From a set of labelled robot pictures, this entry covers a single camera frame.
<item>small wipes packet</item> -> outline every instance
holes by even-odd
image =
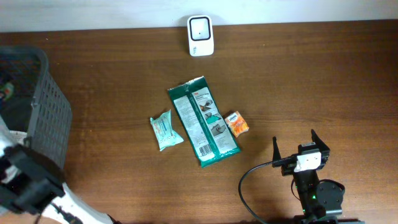
[[[248,124],[238,111],[225,118],[225,122],[235,137],[238,137],[240,134],[249,131]]]
[[[164,112],[157,119],[150,118],[150,124],[155,131],[160,151],[163,151],[166,147],[174,146],[184,141],[181,136],[172,129],[171,113],[171,110],[169,110],[168,112]]]

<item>white wall-mounted device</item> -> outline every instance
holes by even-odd
[[[208,16],[191,16],[187,21],[189,53],[193,57],[214,52],[213,24]]]

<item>white plastic device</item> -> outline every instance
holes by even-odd
[[[294,168],[294,172],[301,172],[310,169],[316,169],[321,164],[321,153],[313,152],[297,156],[297,165]]]
[[[65,195],[63,197],[56,197],[51,201],[51,204],[79,218],[84,224],[113,224],[113,221],[107,214],[97,212],[94,208],[87,205],[69,189],[66,183],[63,183],[62,186]],[[45,208],[42,216],[51,218],[61,224],[70,224],[51,204]]]
[[[208,16],[191,16],[187,21],[189,53],[193,57],[214,52],[213,24]]]

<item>white wall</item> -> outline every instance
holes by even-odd
[[[398,0],[0,0],[0,32],[398,19]]]

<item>green wet wipes package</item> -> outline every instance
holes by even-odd
[[[218,111],[205,77],[171,88],[169,95],[202,167],[241,151]]]
[[[174,146],[184,141],[181,136],[172,129],[171,113],[171,110],[169,110],[168,112],[164,112],[157,119],[150,118],[150,124],[155,131],[161,151],[166,147]]]

